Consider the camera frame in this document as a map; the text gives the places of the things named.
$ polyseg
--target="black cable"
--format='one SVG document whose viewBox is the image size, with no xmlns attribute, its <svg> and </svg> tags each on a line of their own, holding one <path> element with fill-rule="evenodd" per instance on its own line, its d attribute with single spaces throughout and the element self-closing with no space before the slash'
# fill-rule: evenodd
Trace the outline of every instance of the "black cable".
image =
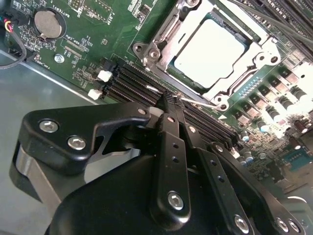
<svg viewBox="0 0 313 235">
<path fill-rule="evenodd" d="M 16 34 L 16 32 L 11 32 L 10 35 L 12 36 L 12 38 L 14 38 L 14 40 L 17 42 L 17 44 L 19 45 L 19 47 L 22 49 L 22 54 L 21 56 L 14 62 L 7 64 L 7 65 L 0 65 L 0 70 L 5 70 L 5 69 L 9 69 L 11 67 L 14 67 L 16 65 L 18 65 L 19 63 L 21 63 L 27 56 L 27 50 L 26 47 L 24 46 L 24 43 L 22 42 L 22 40 L 20 39 L 20 37 Z"/>
<path fill-rule="evenodd" d="M 255 10 L 254 8 L 249 7 L 249 6 L 247 6 L 247 5 L 245 5 L 245 4 L 241 3 L 241 2 L 238 2 L 236 0 L 228 0 L 228 1 L 233 3 L 233 4 L 235 4 L 235 5 L 237 5 L 237 6 L 239 6 L 239 7 L 241 7 L 241 8 L 243 8 L 243 9 L 245 9 L 246 11 L 249 11 L 249 12 L 251 12 L 253 14 L 258 15 L 259 17 L 263 18 L 264 20 L 266 20 L 268 22 L 271 22 L 273 25 L 275 25 L 277 27 L 280 27 L 280 28 L 284 29 L 285 31 L 290 33 L 297 40 L 302 41 L 303 43 L 306 43 L 306 44 L 308 44 L 308 45 L 313 47 L 313 41 L 311 39 L 308 39 L 308 38 L 302 36 L 301 34 L 296 32 L 291 27 L 289 27 L 289 26 L 287 26 L 287 25 L 285 25 L 285 24 L 283 24 L 283 23 L 273 19 L 272 17 L 269 17 L 269 16 L 261 13 L 258 10 Z"/>
</svg>

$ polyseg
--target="screw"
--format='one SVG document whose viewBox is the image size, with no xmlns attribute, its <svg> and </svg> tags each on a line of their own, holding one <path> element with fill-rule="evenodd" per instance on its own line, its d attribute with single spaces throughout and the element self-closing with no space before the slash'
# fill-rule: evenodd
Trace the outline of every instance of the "screw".
<svg viewBox="0 0 313 235">
<path fill-rule="evenodd" d="M 53 121 L 46 120 L 39 123 L 39 128 L 44 132 L 53 133 L 59 129 L 59 126 Z"/>
<path fill-rule="evenodd" d="M 174 192 L 168 194 L 168 202 L 177 211 L 182 210 L 182 208 L 184 207 L 184 202 L 182 198 L 177 193 Z"/>
<path fill-rule="evenodd" d="M 69 138 L 67 144 L 75 150 L 82 150 L 86 147 L 85 141 L 77 136 Z"/>
<path fill-rule="evenodd" d="M 276 219 L 276 224 L 286 233 L 289 232 L 289 228 L 287 227 L 287 225 L 285 224 L 284 221 L 282 221 L 280 218 Z"/>
<path fill-rule="evenodd" d="M 195 132 L 196 132 L 196 129 L 195 129 L 193 126 L 189 126 L 189 130 L 190 130 L 192 133 L 195 133 Z"/>
<path fill-rule="evenodd" d="M 160 51 L 157 49 L 151 49 L 149 51 L 149 56 L 151 59 L 156 60 L 160 57 Z"/>
<path fill-rule="evenodd" d="M 175 122 L 174 118 L 172 118 L 172 117 L 168 117 L 167 119 L 168 119 L 170 122 Z"/>
<path fill-rule="evenodd" d="M 219 150 L 220 152 L 223 152 L 222 147 L 220 147 L 219 145 L 216 145 L 215 147 L 216 147 L 216 149 Z"/>
<path fill-rule="evenodd" d="M 65 61 L 64 56 L 61 54 L 55 54 L 54 55 L 54 61 L 61 64 Z"/>
<path fill-rule="evenodd" d="M 147 114 L 147 112 L 144 111 L 143 109 L 138 109 L 138 112 L 139 112 L 140 114 L 142 114 L 142 115 L 146 115 L 146 114 Z"/>
<path fill-rule="evenodd" d="M 288 220 L 290 226 L 293 228 L 293 230 L 295 230 L 297 233 L 300 232 L 299 227 L 292 221 L 292 220 Z"/>
<path fill-rule="evenodd" d="M 244 234 L 249 233 L 249 226 L 245 222 L 245 220 L 241 218 L 241 216 L 239 216 L 239 215 L 235 216 L 235 224 L 241 230 L 241 232 L 243 232 Z"/>
<path fill-rule="evenodd" d="M 186 3 L 191 6 L 191 7 L 194 7 L 196 5 L 198 5 L 200 2 L 200 0 L 186 0 Z"/>
</svg>

